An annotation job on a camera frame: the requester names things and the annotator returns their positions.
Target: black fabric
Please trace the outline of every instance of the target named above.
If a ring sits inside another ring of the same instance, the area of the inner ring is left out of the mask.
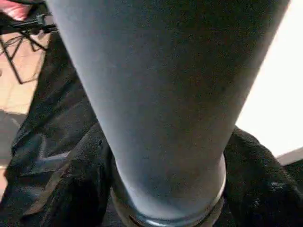
[[[216,227],[299,226],[302,194],[270,151],[236,128],[224,153],[227,202]],[[124,226],[107,205],[110,148],[58,34],[12,156],[0,227]]]

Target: white wall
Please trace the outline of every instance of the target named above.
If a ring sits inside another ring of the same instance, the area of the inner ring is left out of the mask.
[[[303,147],[303,0],[289,5],[237,125],[276,157]]]

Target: black tripod leg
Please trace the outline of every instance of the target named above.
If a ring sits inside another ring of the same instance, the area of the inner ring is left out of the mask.
[[[19,73],[18,73],[18,71],[17,71],[17,69],[16,69],[16,66],[15,66],[15,64],[14,64],[14,62],[13,62],[13,59],[10,57],[9,52],[8,52],[7,49],[6,49],[5,44],[4,44],[3,39],[2,39],[1,36],[0,36],[0,45],[1,45],[1,48],[3,49],[3,52],[4,52],[5,56],[6,56],[6,58],[7,58],[8,61],[9,61],[9,64],[10,64],[10,66],[11,66],[11,69],[13,70],[13,72],[14,72],[14,74],[15,74],[17,80],[18,80],[18,83],[19,83],[19,84],[23,84],[23,81],[21,80],[21,78],[20,78],[20,76],[19,76]]]

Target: gray tube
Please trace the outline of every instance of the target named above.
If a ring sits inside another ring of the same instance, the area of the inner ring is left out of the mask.
[[[203,219],[288,1],[47,3],[115,156],[114,194],[143,225]]]

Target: pink object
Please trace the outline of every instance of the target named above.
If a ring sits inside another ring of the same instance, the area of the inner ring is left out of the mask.
[[[0,11],[4,12],[14,20],[25,20],[30,8],[30,5],[23,5],[8,0],[0,0]]]

